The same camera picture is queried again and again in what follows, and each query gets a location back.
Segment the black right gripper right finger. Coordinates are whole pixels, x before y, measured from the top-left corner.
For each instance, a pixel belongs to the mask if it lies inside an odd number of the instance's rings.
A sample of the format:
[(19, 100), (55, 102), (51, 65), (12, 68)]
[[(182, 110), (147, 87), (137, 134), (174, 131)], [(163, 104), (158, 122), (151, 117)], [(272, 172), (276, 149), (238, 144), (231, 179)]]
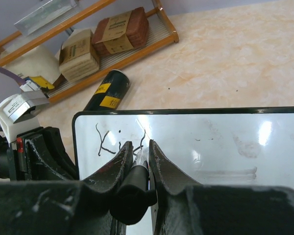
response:
[(184, 173), (149, 142), (157, 203), (155, 235), (294, 235), (294, 190), (276, 186), (208, 186)]

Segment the black framed whiteboard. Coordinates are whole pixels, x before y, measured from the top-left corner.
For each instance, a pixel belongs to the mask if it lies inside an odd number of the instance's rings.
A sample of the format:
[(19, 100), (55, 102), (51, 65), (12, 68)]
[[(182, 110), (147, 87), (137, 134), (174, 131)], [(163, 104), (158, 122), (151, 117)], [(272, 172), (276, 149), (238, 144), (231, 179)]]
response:
[(79, 112), (73, 141), (80, 179), (125, 141), (137, 150), (150, 140), (202, 184), (294, 191), (294, 107)]

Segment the black yellow drink can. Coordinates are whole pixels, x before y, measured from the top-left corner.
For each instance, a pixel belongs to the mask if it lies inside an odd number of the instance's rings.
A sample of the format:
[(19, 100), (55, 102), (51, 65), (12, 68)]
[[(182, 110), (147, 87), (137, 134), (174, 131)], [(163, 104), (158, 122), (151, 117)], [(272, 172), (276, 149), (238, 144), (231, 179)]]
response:
[(130, 80), (120, 70), (111, 70), (98, 86), (83, 111), (116, 110), (130, 88)]

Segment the black capped marker pen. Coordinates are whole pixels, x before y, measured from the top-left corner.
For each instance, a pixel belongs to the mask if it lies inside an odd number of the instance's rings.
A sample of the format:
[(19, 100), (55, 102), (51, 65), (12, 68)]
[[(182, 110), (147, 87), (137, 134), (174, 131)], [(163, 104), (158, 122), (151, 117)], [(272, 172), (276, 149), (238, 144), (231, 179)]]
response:
[(132, 167), (112, 197), (110, 214), (125, 225), (138, 223), (147, 209), (157, 203), (155, 187), (150, 187), (147, 148), (140, 148)]

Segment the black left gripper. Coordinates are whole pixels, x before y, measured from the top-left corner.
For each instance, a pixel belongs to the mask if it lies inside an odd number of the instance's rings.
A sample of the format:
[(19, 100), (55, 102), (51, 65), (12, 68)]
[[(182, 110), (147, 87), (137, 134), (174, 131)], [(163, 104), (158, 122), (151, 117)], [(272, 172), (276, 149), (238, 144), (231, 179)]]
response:
[(0, 177), (11, 181), (78, 179), (60, 130), (55, 127), (27, 131), (12, 143), (0, 137)]

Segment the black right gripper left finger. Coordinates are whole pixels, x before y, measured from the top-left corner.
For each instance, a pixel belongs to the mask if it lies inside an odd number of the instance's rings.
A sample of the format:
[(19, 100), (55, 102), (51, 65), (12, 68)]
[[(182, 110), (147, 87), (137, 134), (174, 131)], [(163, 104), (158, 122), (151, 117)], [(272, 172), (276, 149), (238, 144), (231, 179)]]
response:
[(133, 162), (133, 144), (82, 181), (0, 182), (0, 235), (123, 235), (112, 197)]

